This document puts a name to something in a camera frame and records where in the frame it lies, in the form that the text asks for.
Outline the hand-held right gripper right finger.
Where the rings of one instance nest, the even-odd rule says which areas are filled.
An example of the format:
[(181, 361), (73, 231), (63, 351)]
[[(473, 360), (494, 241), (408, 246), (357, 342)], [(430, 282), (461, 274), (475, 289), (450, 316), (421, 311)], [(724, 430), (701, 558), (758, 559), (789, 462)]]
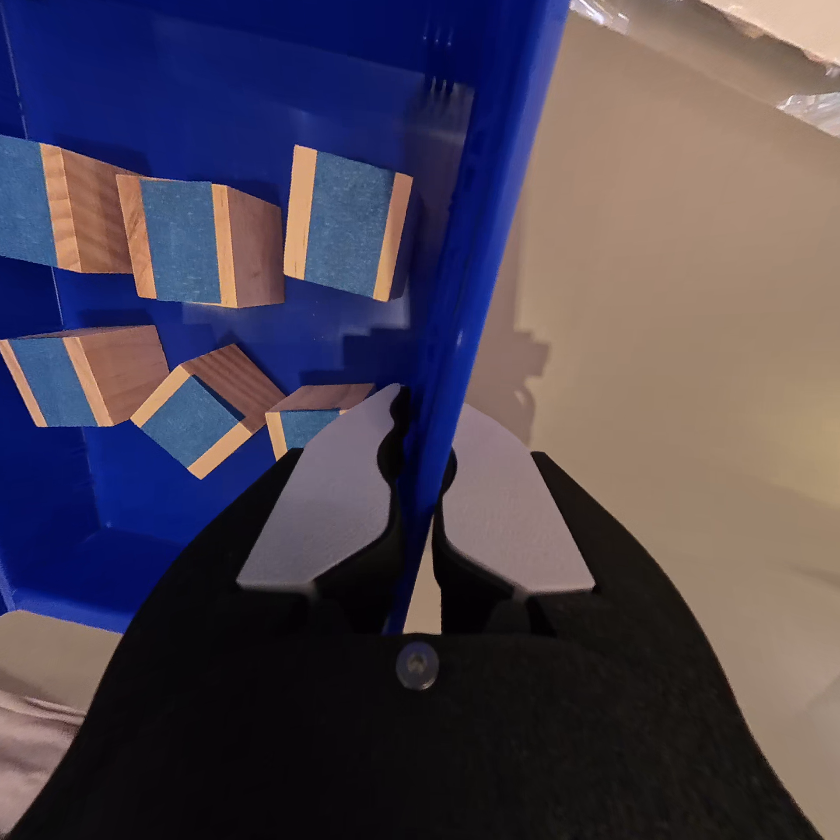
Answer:
[(465, 405), (434, 514), (442, 598), (475, 604), (593, 592), (595, 579), (526, 445)]

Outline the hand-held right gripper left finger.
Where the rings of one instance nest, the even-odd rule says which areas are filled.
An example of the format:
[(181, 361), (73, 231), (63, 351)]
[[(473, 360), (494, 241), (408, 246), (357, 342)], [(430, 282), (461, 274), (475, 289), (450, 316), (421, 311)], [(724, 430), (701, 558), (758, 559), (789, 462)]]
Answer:
[(239, 572), (241, 588), (313, 593), (396, 525), (411, 406), (400, 383), (304, 385), (266, 412), (275, 455), (294, 444), (300, 452)]

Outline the pile of taped cubes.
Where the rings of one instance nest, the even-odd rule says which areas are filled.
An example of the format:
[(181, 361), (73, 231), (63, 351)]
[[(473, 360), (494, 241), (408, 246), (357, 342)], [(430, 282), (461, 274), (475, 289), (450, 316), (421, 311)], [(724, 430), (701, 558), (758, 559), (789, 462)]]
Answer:
[[(125, 171), (2, 136), (2, 257), (78, 274), (131, 274), (142, 299), (245, 310), (280, 305), (285, 279), (390, 301), (403, 290), (413, 178), (296, 145), (288, 223), (278, 205), (213, 182)], [(291, 395), (232, 343), (169, 370), (151, 324), (2, 339), (37, 427), (131, 422), (202, 479), (264, 427), (274, 456), (304, 448), (389, 386), (304, 385)]]

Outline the blue plastic bin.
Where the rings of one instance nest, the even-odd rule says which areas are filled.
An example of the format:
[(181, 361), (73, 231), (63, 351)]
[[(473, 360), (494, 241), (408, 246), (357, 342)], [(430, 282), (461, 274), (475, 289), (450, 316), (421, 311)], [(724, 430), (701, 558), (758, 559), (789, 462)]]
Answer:
[[(224, 312), (132, 279), (2, 259), (2, 338), (151, 324), (171, 366), (237, 343), (284, 391), (411, 390), (405, 622), (569, 2), (2, 2), (2, 134), (283, 207), (306, 144), (412, 175), (403, 295), (288, 279)], [(124, 631), (164, 570), (270, 466), (268, 433), (205, 479), (131, 423), (34, 425), (2, 365), (2, 613)]]

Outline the instruction sheet in plastic sleeve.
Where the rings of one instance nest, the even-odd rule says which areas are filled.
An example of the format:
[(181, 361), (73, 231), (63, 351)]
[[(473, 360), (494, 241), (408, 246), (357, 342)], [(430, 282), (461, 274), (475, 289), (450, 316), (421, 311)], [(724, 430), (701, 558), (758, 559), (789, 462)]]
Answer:
[(838, 2), (572, 1), (570, 11), (839, 138)]

